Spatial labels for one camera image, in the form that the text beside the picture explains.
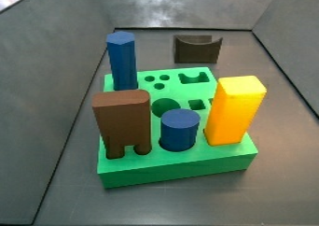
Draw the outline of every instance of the gray wall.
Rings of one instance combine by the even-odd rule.
[[[319,115],[319,0],[275,0],[253,33]]]
[[[113,27],[96,0],[0,14],[0,223],[32,223]]]
[[[116,27],[253,28],[272,0],[101,0]]]

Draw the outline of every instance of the brown block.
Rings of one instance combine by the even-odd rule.
[[[145,90],[98,92],[92,108],[105,146],[106,159],[124,156],[124,147],[134,146],[140,155],[149,153],[150,106]]]
[[[212,41],[210,35],[174,35],[174,63],[214,64],[222,38]]]

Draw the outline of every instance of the green base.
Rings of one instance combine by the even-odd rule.
[[[238,144],[220,147],[210,147],[202,134],[210,99],[216,90],[216,80],[209,69],[197,67],[146,71],[138,72],[137,78],[138,88],[150,93],[150,104],[160,98],[169,98],[178,102],[181,108],[193,109],[197,112],[200,116],[197,140],[194,145],[182,152],[164,150],[158,145],[160,118],[154,114],[152,114],[152,151],[145,156],[137,155],[133,147],[129,146],[125,148],[122,158],[108,160],[104,157],[104,145],[100,139],[97,174],[102,186],[113,188],[246,169],[257,153],[248,134],[244,135]],[[105,75],[105,92],[113,91],[112,81],[112,76]],[[158,114],[161,107],[153,107],[152,110]]]

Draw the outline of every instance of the circular hole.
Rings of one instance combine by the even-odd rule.
[[[168,76],[168,75],[161,75],[161,76],[158,77],[158,79],[160,79],[160,80],[168,80],[168,79],[169,79],[169,76]]]
[[[162,84],[162,83],[156,83],[156,84],[154,84],[154,88],[156,88],[157,90],[161,90],[161,89],[164,88],[164,84]]]
[[[178,109],[180,105],[173,99],[160,98],[152,104],[152,112],[160,118],[161,115],[172,109]]]
[[[145,81],[153,81],[153,80],[154,80],[154,77],[153,77],[153,76],[146,76],[146,77],[144,77],[144,80],[145,80]]]

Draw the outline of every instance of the blue hexagonal prism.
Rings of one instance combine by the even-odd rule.
[[[138,87],[134,57],[134,35],[116,32],[105,38],[109,64],[113,77],[113,89],[133,90]]]

